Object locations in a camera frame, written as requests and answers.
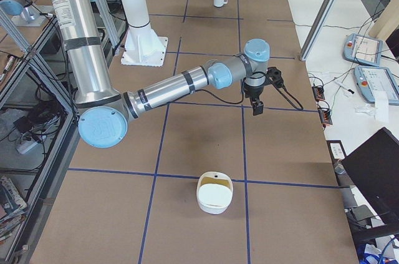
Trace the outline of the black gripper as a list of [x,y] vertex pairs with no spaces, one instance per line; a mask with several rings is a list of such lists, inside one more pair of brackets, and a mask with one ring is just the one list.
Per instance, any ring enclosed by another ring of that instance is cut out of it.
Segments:
[[252,104],[252,114],[253,116],[261,115],[264,112],[264,104],[260,100],[260,95],[264,90],[264,86],[250,86],[247,83],[243,85],[243,91],[245,98],[250,100]]

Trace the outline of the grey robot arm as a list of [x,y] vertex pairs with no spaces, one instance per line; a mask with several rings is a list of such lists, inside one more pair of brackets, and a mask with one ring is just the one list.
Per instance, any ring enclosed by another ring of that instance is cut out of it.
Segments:
[[[78,129],[87,144],[106,149],[119,144],[128,124],[142,114],[194,94],[206,86],[224,89],[236,81],[258,85],[267,71],[269,44],[251,39],[242,53],[211,60],[150,86],[120,92],[111,83],[90,0],[51,0],[78,87]],[[120,63],[129,68],[158,68],[165,61],[167,37],[152,28],[146,0],[122,0],[128,23]]]

